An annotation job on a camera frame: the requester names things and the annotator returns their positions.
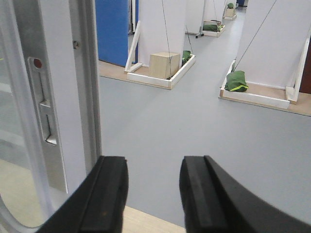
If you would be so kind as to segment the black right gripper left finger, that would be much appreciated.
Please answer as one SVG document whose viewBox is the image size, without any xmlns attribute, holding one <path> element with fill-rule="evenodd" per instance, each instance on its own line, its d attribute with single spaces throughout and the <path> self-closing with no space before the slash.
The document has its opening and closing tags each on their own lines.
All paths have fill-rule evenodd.
<svg viewBox="0 0 311 233">
<path fill-rule="evenodd" d="M 127 195 L 127 160 L 100 156 L 77 190 L 38 232 L 120 233 Z"/>
</svg>

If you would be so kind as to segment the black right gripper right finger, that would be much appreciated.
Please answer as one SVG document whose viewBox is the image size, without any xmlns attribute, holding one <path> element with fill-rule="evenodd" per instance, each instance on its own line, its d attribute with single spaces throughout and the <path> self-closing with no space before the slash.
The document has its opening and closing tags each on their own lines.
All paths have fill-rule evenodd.
<svg viewBox="0 0 311 233">
<path fill-rule="evenodd" d="M 309 233 L 311 226 L 271 206 L 210 156 L 186 156 L 179 189 L 188 233 Z"/>
</svg>

